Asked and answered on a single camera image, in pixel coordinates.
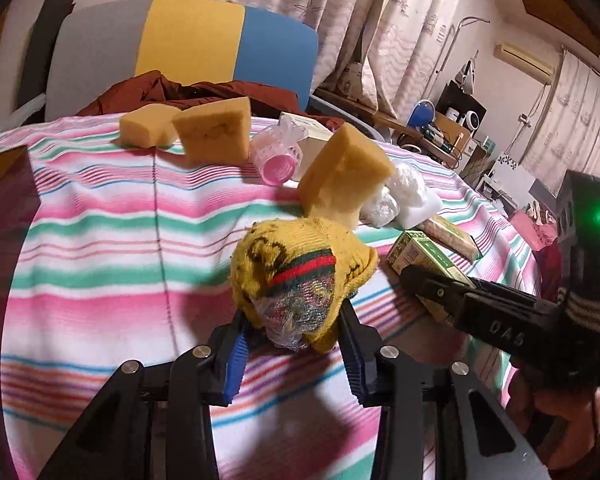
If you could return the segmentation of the person's right hand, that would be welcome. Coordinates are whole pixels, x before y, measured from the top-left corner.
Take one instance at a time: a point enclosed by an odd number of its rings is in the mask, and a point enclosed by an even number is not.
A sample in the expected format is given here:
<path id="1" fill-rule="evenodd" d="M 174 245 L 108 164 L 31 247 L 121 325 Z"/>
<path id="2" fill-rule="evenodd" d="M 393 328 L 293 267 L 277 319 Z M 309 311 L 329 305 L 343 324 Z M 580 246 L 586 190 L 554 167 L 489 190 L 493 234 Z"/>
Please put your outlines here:
<path id="1" fill-rule="evenodd" d="M 543 414 L 562 428 L 536 451 L 554 479 L 600 479 L 600 388 L 552 390 L 529 382 L 530 370 L 518 368 L 508 385 L 506 412 L 525 434 L 532 418 Z"/>

